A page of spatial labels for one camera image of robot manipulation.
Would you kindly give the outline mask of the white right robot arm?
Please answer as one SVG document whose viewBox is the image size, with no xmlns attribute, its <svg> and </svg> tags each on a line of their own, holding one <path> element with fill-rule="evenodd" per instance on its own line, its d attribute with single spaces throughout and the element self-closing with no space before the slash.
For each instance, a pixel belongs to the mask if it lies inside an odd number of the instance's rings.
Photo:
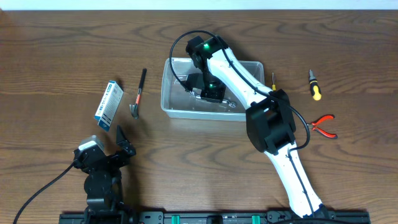
<svg viewBox="0 0 398 224">
<path fill-rule="evenodd" d="M 313 190 L 301 164 L 294 117 L 306 124 L 303 116 L 290 105 L 283 90 L 272 90 L 255 79 L 235 57 L 229 45 L 218 35 L 203 40 L 196 36 L 187 42 L 186 53 L 199 75 L 181 81 L 185 91 L 201 91 L 200 99 L 223 103 L 230 89 L 246 113 L 246 132 L 252 145 L 274 165 L 287 192 L 292 211 L 300 218 L 326 218 L 327 210 Z"/>
</svg>

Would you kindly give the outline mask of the stubby yellow black screwdriver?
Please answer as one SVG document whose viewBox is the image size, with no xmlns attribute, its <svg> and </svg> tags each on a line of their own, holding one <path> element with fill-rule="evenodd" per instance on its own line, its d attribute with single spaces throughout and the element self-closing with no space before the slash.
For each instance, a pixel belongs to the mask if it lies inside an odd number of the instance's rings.
<svg viewBox="0 0 398 224">
<path fill-rule="evenodd" d="M 309 85 L 310 85 L 310 93 L 311 93 L 312 98 L 315 101 L 321 100 L 321 98 L 322 98 L 321 89 L 320 89 L 320 87 L 318 85 L 317 78 L 314 75 L 312 70 L 308 71 L 308 82 L 309 82 Z"/>
</svg>

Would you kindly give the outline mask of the silver wrench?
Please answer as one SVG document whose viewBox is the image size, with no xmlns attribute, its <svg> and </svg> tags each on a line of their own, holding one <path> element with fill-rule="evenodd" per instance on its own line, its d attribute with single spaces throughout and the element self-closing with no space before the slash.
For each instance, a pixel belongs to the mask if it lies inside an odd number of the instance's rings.
<svg viewBox="0 0 398 224">
<path fill-rule="evenodd" d="M 202 98 L 199 94 L 197 94 L 194 91 L 190 91 L 189 92 L 190 96 L 198 99 L 198 100 L 205 100 L 205 101 L 209 101 L 210 103 L 223 103 L 223 104 L 227 104 L 229 107 L 231 108 L 235 108 L 236 107 L 236 103 L 229 101 L 229 100 L 214 100 L 214 99 L 208 99 L 208 98 Z"/>
</svg>

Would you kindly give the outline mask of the slim black yellow screwdriver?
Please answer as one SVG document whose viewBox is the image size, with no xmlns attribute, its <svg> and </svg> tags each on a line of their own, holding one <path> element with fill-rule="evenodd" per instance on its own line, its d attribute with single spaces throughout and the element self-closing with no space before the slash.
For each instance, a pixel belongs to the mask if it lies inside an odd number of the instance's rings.
<svg viewBox="0 0 398 224">
<path fill-rule="evenodd" d="M 276 91 L 274 72 L 272 72 L 272 91 Z"/>
</svg>

